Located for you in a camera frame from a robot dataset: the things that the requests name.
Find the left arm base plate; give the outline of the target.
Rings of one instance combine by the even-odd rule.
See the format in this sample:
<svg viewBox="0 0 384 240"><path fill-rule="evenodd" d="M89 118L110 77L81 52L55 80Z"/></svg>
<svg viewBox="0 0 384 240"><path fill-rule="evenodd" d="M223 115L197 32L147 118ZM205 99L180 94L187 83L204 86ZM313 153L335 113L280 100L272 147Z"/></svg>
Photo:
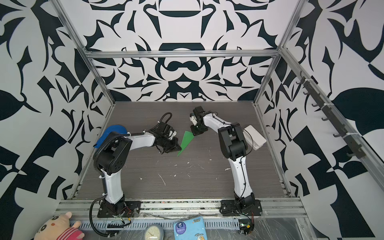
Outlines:
<svg viewBox="0 0 384 240"><path fill-rule="evenodd" d="M123 217L130 218L135 214L139 214L141 210L141 201L119 201L116 204L111 204L103 200L99 208L98 218Z"/></svg>

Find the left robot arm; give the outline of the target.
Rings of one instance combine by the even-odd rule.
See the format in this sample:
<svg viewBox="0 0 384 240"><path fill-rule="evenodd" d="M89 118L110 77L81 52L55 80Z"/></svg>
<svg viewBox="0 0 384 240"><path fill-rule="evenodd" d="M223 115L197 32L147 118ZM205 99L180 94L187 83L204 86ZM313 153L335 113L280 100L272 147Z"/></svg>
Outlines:
<svg viewBox="0 0 384 240"><path fill-rule="evenodd" d="M161 154L178 152L177 132L169 124L159 122L154 128L130 133L121 125L108 127L96 143L94 168L103 180L103 204L114 214L125 208L121 172L132 150L157 147Z"/></svg>

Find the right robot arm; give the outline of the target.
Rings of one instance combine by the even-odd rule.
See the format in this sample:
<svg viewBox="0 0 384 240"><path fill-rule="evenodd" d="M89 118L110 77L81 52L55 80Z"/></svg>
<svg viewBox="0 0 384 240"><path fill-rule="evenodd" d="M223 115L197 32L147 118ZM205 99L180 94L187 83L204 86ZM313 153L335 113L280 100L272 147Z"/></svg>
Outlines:
<svg viewBox="0 0 384 240"><path fill-rule="evenodd" d="M212 129L218 134L223 156L228 159L234 178L235 206L245 210L255 204L255 196L250 186L246 156L248 143L239 123L229 123L220 119L216 113L205 111L201 106L190 114L191 130L198 136Z"/></svg>

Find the green square paper sheet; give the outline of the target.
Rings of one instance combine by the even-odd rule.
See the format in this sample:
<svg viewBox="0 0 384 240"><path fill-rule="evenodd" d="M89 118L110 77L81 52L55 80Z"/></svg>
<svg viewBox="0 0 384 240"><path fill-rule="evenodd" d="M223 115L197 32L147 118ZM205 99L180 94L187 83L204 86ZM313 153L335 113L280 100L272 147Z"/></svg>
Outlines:
<svg viewBox="0 0 384 240"><path fill-rule="evenodd" d="M185 131L182 143L181 143L181 150L178 153L178 156L186 149L186 147L191 143L191 141L194 139L194 135L192 132Z"/></svg>

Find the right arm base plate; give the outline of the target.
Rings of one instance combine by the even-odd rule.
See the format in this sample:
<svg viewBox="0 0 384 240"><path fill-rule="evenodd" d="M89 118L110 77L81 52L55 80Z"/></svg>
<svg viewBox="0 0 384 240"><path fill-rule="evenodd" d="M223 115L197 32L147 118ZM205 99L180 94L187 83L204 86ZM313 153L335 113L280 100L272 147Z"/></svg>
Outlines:
<svg viewBox="0 0 384 240"><path fill-rule="evenodd" d="M259 200L222 200L219 212L225 216L261 216L263 209Z"/></svg>

